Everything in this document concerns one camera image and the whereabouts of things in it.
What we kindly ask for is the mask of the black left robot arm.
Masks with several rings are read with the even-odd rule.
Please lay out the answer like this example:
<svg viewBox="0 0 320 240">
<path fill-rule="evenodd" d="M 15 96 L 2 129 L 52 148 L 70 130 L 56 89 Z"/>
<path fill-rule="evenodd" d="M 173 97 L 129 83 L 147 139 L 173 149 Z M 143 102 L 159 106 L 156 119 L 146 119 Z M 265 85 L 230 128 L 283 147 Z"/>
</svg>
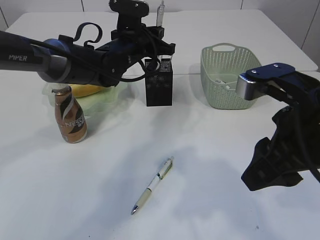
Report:
<svg viewBox="0 0 320 240">
<path fill-rule="evenodd" d="M 79 25 L 75 37 L 60 35 L 45 41 L 1 31 L 1 70 L 36 72 L 47 83 L 107 88 L 155 76 L 159 56 L 175 53 L 176 45 L 163 41 L 163 27 L 144 23 L 137 30 L 113 30 L 111 41 L 98 48 L 92 44 L 102 38 L 100 26 L 96 40 L 75 44 L 87 25 Z"/>
</svg>

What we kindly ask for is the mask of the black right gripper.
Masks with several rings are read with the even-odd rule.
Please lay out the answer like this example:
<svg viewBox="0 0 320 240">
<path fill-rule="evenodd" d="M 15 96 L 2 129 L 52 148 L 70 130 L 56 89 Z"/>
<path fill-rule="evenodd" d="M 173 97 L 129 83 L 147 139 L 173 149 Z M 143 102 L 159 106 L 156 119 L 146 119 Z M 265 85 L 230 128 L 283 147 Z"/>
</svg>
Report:
<svg viewBox="0 0 320 240">
<path fill-rule="evenodd" d="M 320 179 L 320 82 L 301 72 L 276 79 L 281 90 L 263 87 L 263 92 L 287 106 L 272 121 L 276 130 L 272 138 L 259 140 L 253 157 L 241 176 L 250 191 L 268 187 L 293 187 L 310 171 Z"/>
</svg>

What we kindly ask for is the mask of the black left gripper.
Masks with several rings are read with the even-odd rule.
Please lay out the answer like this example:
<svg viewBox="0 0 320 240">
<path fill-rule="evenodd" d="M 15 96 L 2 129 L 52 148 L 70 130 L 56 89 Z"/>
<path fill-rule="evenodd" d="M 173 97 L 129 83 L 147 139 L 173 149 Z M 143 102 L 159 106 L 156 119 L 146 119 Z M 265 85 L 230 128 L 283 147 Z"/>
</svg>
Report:
<svg viewBox="0 0 320 240">
<path fill-rule="evenodd" d="M 146 26 L 142 23 L 139 28 L 125 28 L 113 30 L 111 40 L 126 39 L 133 42 L 142 54 L 156 58 L 158 56 L 172 56 L 175 54 L 176 44 L 167 43 L 163 40 L 165 28 L 162 26 Z"/>
</svg>

